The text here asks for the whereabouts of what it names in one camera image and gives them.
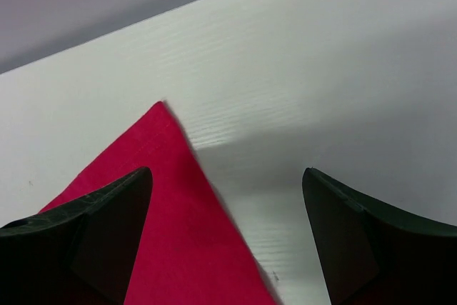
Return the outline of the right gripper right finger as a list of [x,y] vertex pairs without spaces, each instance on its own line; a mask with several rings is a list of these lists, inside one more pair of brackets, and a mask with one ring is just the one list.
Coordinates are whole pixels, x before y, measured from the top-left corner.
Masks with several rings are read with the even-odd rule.
[[455,304],[456,227],[356,191],[315,168],[303,199],[332,304]]

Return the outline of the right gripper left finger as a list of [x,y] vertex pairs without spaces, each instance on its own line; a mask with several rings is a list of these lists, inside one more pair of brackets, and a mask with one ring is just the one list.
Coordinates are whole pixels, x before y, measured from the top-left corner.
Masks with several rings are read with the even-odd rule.
[[2,304],[123,304],[151,200],[141,167],[1,228]]

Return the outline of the crimson red t-shirt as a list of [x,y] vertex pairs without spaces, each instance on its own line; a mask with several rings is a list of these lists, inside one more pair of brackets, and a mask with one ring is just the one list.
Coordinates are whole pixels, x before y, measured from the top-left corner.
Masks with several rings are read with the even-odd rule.
[[127,304],[273,304],[256,261],[222,207],[175,117],[155,103],[49,208],[146,166],[151,203]]

